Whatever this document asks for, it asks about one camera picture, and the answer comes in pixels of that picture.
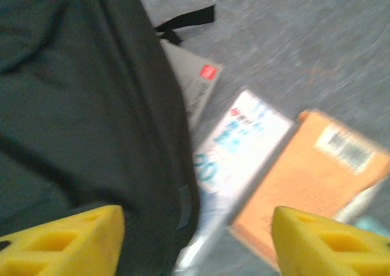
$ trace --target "red logo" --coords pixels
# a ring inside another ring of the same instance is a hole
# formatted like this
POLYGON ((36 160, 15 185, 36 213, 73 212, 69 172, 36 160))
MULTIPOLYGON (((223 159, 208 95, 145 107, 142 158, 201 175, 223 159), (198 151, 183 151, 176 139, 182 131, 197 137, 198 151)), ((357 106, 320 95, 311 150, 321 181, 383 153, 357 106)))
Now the red logo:
POLYGON ((200 72, 200 75, 204 79, 208 79, 208 80, 214 79, 216 74, 217 74, 217 68, 211 65, 205 65, 202 71, 200 72))
POLYGON ((238 108, 232 108, 231 110, 230 110, 230 114, 232 115, 232 116, 238 116, 239 114, 241 113, 241 110, 239 110, 238 108))

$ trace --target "gray carpet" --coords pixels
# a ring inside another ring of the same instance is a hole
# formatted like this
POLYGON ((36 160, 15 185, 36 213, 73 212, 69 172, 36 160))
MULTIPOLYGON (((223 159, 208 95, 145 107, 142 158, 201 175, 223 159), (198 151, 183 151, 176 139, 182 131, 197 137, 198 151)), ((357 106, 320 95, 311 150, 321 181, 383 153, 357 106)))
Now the gray carpet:
MULTIPOLYGON (((217 22, 179 31, 225 64, 195 134, 200 143, 247 86, 295 118, 320 108, 390 148, 390 0, 143 0, 154 24, 210 4, 217 22)), ((390 182, 367 213, 390 227, 390 182)), ((277 275, 226 234, 201 275, 277 275)))

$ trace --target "orange book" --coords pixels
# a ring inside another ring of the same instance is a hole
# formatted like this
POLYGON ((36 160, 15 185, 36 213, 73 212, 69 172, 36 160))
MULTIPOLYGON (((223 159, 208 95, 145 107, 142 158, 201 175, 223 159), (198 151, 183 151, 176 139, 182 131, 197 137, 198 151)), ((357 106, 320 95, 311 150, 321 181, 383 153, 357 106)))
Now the orange book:
POLYGON ((356 194, 384 179, 389 153, 318 110, 302 122, 230 231, 277 268, 271 237, 274 209, 293 207, 333 218, 356 194))

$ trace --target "barcode label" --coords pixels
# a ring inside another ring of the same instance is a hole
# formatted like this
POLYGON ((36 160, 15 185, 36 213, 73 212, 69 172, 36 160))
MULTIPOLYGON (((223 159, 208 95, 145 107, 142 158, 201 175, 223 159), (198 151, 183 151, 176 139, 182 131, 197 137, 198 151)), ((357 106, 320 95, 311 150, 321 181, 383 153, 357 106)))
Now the barcode label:
POLYGON ((333 126, 324 130, 316 146, 352 168, 356 174, 363 172, 374 156, 369 146, 333 126))

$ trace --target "black fabric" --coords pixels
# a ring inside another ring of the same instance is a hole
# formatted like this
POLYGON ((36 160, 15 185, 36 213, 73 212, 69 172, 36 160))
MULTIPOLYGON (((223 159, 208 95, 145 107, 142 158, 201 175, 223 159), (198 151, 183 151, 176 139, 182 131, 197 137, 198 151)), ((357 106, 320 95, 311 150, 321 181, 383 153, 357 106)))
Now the black fabric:
POLYGON ((168 40, 170 43, 178 46, 183 40, 173 31, 174 29, 213 22, 215 22, 215 5, 179 15, 157 26, 155 30, 163 33, 160 36, 161 39, 168 40))
POLYGON ((140 0, 1 0, 0 236, 106 204, 118 275, 169 272, 199 196, 180 87, 140 0))

